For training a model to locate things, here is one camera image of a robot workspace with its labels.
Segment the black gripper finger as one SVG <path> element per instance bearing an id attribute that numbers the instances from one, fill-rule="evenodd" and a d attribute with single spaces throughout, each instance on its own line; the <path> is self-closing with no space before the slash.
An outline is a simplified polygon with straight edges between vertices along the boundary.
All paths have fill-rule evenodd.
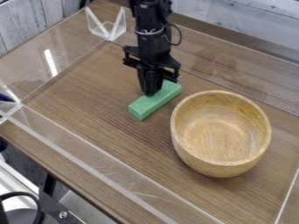
<path id="1" fill-rule="evenodd" d="M 156 92 L 162 89 L 163 85 L 163 75 L 158 68 L 152 68 L 150 70 L 150 88 L 148 88 L 148 96 L 152 97 Z"/>
<path id="2" fill-rule="evenodd" d="M 143 66 L 136 67 L 138 79 L 144 95 L 150 95 L 148 70 Z"/>

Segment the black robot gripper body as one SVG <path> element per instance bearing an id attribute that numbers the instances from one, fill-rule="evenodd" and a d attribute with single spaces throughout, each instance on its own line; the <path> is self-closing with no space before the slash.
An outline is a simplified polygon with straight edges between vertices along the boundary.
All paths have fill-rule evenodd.
<path id="1" fill-rule="evenodd" d="M 150 33 L 139 31 L 136 36 L 138 45 L 126 45 L 123 48 L 126 53 L 123 63 L 135 69 L 143 66 L 148 70 L 148 83 L 152 68 L 159 69 L 163 80 L 176 83 L 182 64 L 171 55 L 174 45 L 171 26 L 167 25 L 160 31 Z"/>

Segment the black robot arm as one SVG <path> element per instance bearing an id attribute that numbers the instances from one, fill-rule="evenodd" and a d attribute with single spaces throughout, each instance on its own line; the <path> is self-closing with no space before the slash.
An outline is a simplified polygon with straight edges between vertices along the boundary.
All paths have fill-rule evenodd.
<path id="1" fill-rule="evenodd" d="M 126 45 L 123 63 L 135 68 L 144 95 L 152 97 L 162 89 L 163 82 L 179 80 L 180 62 L 172 57 L 172 28 L 168 21 L 172 14 L 172 0 L 130 0 L 135 18 L 138 46 Z"/>

